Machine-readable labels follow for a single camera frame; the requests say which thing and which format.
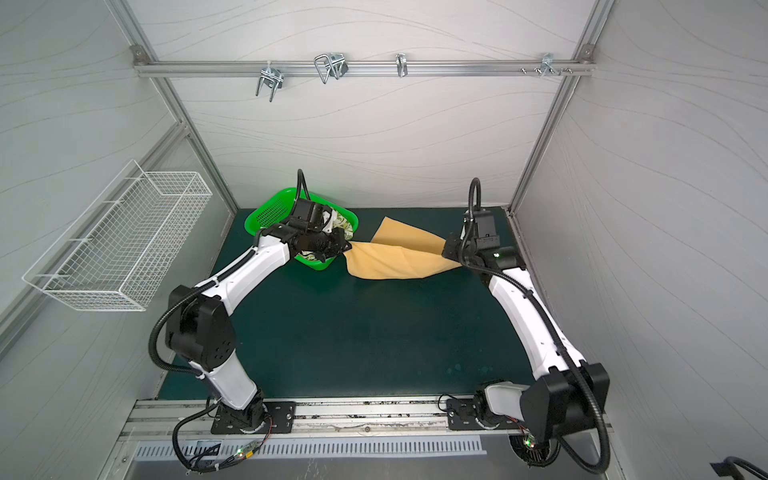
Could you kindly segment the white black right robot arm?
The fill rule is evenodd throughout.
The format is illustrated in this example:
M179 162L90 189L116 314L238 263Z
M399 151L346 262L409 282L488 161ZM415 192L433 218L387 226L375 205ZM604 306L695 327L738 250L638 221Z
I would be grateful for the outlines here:
M602 475L611 462L604 418L610 378L572 345L543 305L515 247L502 245L494 215L472 179L463 227L442 255L478 275L507 315L529 360L533 382L483 384L469 399L443 394L438 407L452 430L510 430L514 452L545 468L566 453L582 470Z

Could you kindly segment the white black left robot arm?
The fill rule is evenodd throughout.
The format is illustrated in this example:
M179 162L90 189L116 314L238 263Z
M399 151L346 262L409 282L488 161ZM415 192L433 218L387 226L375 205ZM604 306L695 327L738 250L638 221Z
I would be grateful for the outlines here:
M285 219L261 228L254 244L226 268L194 287L181 285L152 327L148 354L166 372L206 382L219 403L237 412L253 409L260 389L236 353L231 315L267 277L300 254L326 262L351 249L337 211L311 198L302 170Z

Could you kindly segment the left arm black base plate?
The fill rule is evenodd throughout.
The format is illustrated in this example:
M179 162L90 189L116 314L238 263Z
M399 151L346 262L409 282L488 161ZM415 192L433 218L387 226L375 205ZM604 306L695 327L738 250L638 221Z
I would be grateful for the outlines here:
M292 431L295 402L258 400L245 410L217 408L210 432L214 435L264 434Z

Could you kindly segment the yellow tan skirt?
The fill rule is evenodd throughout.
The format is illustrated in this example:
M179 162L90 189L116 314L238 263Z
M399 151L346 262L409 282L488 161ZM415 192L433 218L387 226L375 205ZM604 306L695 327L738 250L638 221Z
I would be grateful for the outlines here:
M442 256L446 240L385 217L369 242L351 243L344 253L348 272L366 280L423 279L460 267Z

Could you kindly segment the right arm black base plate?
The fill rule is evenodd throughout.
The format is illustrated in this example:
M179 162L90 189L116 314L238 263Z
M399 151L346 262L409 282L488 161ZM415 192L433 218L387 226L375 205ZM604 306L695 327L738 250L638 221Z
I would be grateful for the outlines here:
M484 423L478 416L475 403L470 398L447 395L439 401L441 410L446 414L447 427L450 431L491 431L498 425Z

